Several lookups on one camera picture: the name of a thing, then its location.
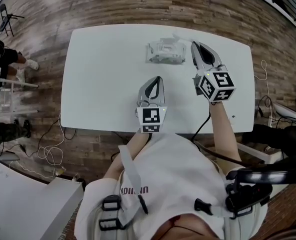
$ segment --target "shoe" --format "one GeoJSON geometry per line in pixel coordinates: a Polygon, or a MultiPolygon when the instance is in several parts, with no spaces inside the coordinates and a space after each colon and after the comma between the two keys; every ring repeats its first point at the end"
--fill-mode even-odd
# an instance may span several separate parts
{"type": "Polygon", "coordinates": [[[28,133],[27,133],[27,135],[25,137],[30,138],[30,136],[31,136],[31,125],[30,125],[30,122],[28,121],[28,119],[24,120],[23,128],[25,128],[28,131],[28,133]]]}
{"type": "Polygon", "coordinates": [[[24,78],[24,70],[23,69],[17,69],[17,75],[16,77],[18,78],[19,82],[24,83],[25,78],[24,78]]]}
{"type": "Polygon", "coordinates": [[[25,63],[29,68],[33,69],[33,70],[38,70],[39,69],[39,64],[36,61],[33,61],[31,59],[27,59],[26,63],[25,63]]]}

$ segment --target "person's right arm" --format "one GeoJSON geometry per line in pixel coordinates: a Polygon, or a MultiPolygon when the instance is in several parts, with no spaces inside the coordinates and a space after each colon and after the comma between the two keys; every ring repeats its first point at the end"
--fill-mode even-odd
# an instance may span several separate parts
{"type": "MultiPolygon", "coordinates": [[[[209,106],[216,152],[234,160],[241,161],[237,141],[222,102],[215,103],[215,105],[209,103],[209,106]]],[[[239,164],[219,158],[217,159],[217,164],[224,174],[227,174],[236,167],[240,167],[239,164]]]]}

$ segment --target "white sneaker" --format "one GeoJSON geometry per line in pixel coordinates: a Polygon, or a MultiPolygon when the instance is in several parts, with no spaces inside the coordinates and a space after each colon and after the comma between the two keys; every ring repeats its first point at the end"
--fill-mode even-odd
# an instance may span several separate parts
{"type": "Polygon", "coordinates": [[[31,59],[27,59],[26,63],[25,63],[29,68],[33,69],[33,70],[38,70],[39,69],[39,64],[36,61],[33,61],[31,59]]]}
{"type": "Polygon", "coordinates": [[[16,77],[18,78],[19,82],[25,83],[24,70],[23,69],[17,69],[16,77]]]}

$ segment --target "person's left arm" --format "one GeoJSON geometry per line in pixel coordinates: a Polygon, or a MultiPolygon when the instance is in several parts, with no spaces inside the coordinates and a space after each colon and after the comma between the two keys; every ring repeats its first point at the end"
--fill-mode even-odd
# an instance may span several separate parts
{"type": "MultiPolygon", "coordinates": [[[[140,130],[137,131],[136,134],[132,137],[132,139],[127,144],[132,160],[134,160],[135,157],[144,148],[144,146],[148,142],[148,139],[149,133],[141,133],[140,130]]],[[[112,178],[118,180],[123,169],[124,168],[121,162],[121,157],[120,154],[118,154],[117,157],[113,160],[112,164],[110,165],[108,171],[106,172],[103,178],[112,178]]]]}

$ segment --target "shirt sleeve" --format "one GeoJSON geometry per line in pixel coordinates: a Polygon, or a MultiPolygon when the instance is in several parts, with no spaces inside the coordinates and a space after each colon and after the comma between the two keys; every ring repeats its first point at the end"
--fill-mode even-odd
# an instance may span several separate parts
{"type": "Polygon", "coordinates": [[[102,178],[87,185],[74,227],[74,235],[78,240],[88,240],[88,217],[105,197],[114,193],[117,182],[115,179],[102,178]]]}

